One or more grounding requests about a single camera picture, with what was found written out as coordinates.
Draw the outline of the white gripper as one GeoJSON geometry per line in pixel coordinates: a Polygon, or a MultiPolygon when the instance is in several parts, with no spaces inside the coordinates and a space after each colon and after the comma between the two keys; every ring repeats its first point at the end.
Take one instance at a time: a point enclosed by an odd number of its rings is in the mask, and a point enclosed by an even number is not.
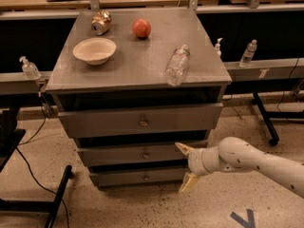
{"type": "Polygon", "coordinates": [[[190,191],[200,180],[199,176],[205,176],[220,170],[219,149],[193,148],[181,142],[176,142],[175,146],[184,156],[188,157],[188,166],[193,173],[184,174],[179,192],[190,191]]]}

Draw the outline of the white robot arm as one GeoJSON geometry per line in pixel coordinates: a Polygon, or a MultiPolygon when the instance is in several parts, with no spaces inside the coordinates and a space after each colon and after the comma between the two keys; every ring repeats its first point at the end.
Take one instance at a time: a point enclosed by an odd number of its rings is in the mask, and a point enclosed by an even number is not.
{"type": "Polygon", "coordinates": [[[186,172],[179,192],[188,192],[200,178],[214,172],[255,170],[304,198],[304,164],[262,152],[246,141],[227,137],[217,146],[194,148],[181,142],[176,147],[187,157],[186,172]]]}

